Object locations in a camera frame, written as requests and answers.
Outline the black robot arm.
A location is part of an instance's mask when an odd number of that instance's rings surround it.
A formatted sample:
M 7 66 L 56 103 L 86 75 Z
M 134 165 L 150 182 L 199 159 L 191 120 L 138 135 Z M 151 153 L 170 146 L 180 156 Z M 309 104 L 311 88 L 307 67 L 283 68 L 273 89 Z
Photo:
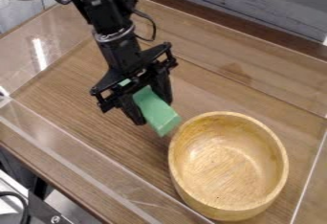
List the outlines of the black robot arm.
M 74 4 L 88 25 L 104 55 L 108 70 L 91 88 L 100 109 L 123 110 L 134 124 L 144 125 L 146 118 L 134 101 L 134 95 L 151 87 L 166 102 L 172 102 L 170 70 L 176 58 L 168 42 L 143 50 L 143 38 L 135 33 L 132 16 L 148 18 L 136 9 L 138 0 L 56 0 L 62 5 Z

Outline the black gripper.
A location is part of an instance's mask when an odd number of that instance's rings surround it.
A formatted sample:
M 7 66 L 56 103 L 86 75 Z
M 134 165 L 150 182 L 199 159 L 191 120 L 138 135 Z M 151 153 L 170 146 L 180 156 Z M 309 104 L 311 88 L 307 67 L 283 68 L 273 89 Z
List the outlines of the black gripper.
M 94 32 L 94 38 L 108 70 L 90 93 L 98 98 L 104 113 L 114 107 L 122 108 L 135 125 L 146 125 L 134 96 L 128 94 L 135 94 L 150 85 L 162 100 L 167 104 L 172 103 L 170 70 L 178 66 L 171 52 L 172 45 L 164 42 L 142 50 L 134 27 L 115 34 Z

